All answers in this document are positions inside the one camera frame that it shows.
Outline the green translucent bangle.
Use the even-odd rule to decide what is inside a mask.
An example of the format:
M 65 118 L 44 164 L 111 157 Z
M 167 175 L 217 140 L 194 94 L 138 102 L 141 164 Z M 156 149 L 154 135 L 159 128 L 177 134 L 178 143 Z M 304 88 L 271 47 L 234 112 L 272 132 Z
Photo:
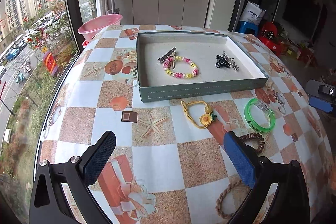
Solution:
M 261 134 L 272 131 L 276 123 L 274 111 L 257 98 L 248 101 L 244 108 L 244 117 L 248 126 Z

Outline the grey-green jewelry tray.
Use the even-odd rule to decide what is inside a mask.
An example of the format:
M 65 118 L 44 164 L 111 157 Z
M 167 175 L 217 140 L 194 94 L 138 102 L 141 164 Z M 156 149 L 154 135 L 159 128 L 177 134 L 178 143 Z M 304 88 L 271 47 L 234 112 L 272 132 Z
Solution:
M 176 48 L 163 63 L 157 59 Z M 206 32 L 142 32 L 137 36 L 137 76 L 142 102 L 261 88 L 268 74 L 233 36 Z M 239 66 L 217 68 L 223 51 Z

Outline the red plastic chair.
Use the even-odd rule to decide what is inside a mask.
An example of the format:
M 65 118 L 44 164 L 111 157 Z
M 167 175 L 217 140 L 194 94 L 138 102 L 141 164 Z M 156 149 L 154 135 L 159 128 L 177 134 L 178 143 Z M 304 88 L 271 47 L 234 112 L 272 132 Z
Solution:
M 259 40 L 276 56 L 282 53 L 282 43 L 277 37 L 277 28 L 271 22 L 265 22 L 258 35 Z

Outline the silver rhinestone hair clip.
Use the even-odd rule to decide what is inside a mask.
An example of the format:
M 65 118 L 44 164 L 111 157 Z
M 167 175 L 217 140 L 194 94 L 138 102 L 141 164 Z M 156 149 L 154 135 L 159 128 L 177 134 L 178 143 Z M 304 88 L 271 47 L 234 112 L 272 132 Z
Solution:
M 224 51 L 222 53 L 222 57 L 231 66 L 233 70 L 235 70 L 236 72 L 239 71 L 239 66 L 235 64 L 234 58 L 229 57 Z

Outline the blue plastic stool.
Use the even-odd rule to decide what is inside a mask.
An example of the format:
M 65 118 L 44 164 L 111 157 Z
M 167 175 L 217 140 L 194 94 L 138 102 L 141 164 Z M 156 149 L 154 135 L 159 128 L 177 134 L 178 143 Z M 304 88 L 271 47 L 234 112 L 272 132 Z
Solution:
M 258 25 L 253 24 L 251 22 L 245 22 L 245 21 L 239 20 L 236 26 L 236 32 L 242 33 L 242 34 L 252 34 L 254 36 L 257 36 Z

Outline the black claw hair clip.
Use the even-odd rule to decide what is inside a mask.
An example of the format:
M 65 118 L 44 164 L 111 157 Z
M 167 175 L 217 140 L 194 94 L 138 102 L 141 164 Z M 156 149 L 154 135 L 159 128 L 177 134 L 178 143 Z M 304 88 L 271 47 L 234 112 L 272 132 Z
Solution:
M 217 68 L 222 68 L 222 67 L 230 68 L 231 67 L 229 62 L 224 57 L 216 55 L 216 59 L 217 59 L 217 62 L 215 65 Z

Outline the white shopping bag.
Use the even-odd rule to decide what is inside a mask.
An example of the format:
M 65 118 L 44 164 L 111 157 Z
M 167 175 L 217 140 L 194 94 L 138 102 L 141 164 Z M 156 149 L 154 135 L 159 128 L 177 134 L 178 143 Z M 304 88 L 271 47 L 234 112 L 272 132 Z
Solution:
M 266 11 L 260 9 L 258 5 L 248 1 L 244 11 L 240 16 L 240 21 L 242 22 L 249 22 L 256 26 L 258 26 L 264 17 Z

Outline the patterned checkered tablecloth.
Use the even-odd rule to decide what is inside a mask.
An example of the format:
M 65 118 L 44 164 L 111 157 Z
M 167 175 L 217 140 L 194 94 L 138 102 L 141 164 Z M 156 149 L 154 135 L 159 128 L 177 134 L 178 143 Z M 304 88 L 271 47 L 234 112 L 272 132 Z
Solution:
M 261 88 L 165 101 L 142 102 L 137 76 L 137 36 L 187 31 L 233 36 L 269 78 Z M 90 190 L 108 216 L 129 219 L 117 187 L 128 187 L 127 203 L 138 223 L 221 223 L 220 192 L 238 173 L 219 139 L 228 131 L 252 133 L 244 117 L 249 100 L 275 113 L 264 134 L 262 154 L 303 168 L 310 216 L 327 201 L 333 156 L 318 113 L 282 61 L 252 35 L 167 25 L 111 25 L 88 43 L 64 80 L 41 134 L 40 158 L 52 163 L 82 155 L 107 130 L 116 151 L 102 179 Z

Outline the dark metal hair clip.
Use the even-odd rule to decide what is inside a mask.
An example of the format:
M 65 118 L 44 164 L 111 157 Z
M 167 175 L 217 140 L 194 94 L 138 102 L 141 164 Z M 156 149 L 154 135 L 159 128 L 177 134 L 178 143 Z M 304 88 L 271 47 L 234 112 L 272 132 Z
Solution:
M 168 52 L 166 52 L 164 55 L 162 55 L 160 58 L 158 58 L 157 60 L 160 63 L 163 63 L 169 56 L 172 56 L 175 53 L 176 48 L 173 47 L 171 50 L 169 50 Z

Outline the pink plastic basin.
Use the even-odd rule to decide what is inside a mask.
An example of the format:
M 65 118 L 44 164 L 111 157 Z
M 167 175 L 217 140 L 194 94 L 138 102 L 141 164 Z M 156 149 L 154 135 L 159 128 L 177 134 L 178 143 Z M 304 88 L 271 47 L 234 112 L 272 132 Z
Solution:
M 84 23 L 78 29 L 78 34 L 84 36 L 87 42 L 90 42 L 92 38 L 98 34 L 103 28 L 110 25 L 119 25 L 123 16 L 121 14 L 108 14 L 98 16 Z

